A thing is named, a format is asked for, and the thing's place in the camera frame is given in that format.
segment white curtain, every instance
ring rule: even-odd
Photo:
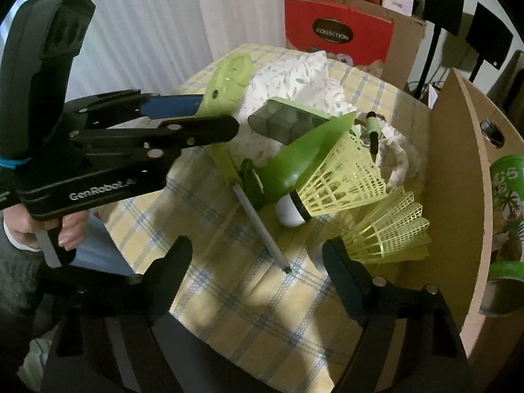
[[[0,27],[0,51],[18,0]],[[141,88],[171,93],[245,42],[284,46],[284,0],[92,0],[67,99]]]

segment shuttlecock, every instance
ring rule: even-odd
[[[425,246],[431,242],[425,232],[428,226],[422,205],[401,186],[394,187],[353,229],[341,233],[341,238],[348,256],[364,264],[421,260],[429,255]],[[315,267],[326,273],[322,246],[313,249],[310,257]]]
[[[305,184],[277,202],[275,212],[284,226],[296,227],[313,216],[368,205],[386,196],[386,183],[369,151],[344,133]]]

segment tin can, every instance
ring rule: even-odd
[[[524,306],[524,157],[508,155],[489,168],[493,241],[480,311],[504,316]]]

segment black band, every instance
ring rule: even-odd
[[[306,207],[304,207],[304,204],[298,196],[297,191],[290,192],[289,196],[291,197],[291,201],[295,205],[295,208],[297,208],[298,213],[304,219],[304,221],[311,220],[311,215],[309,214],[308,210],[306,210]]]

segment yellow tablecloth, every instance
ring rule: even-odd
[[[256,69],[298,52],[246,44]],[[191,77],[179,94],[202,94],[220,61]],[[376,111],[410,139],[424,172],[429,109],[358,69],[329,62],[349,102]],[[423,176],[410,189],[420,192]],[[102,208],[116,245],[143,273],[177,236],[192,240],[193,261],[171,313],[193,334],[253,376],[281,391],[327,393],[340,378],[360,335],[334,288],[318,273],[308,246],[322,240],[326,219],[297,229],[279,226],[266,207],[261,216],[291,262],[285,275],[272,259],[204,149],[184,150],[161,192]],[[394,278],[396,266],[378,270]]]

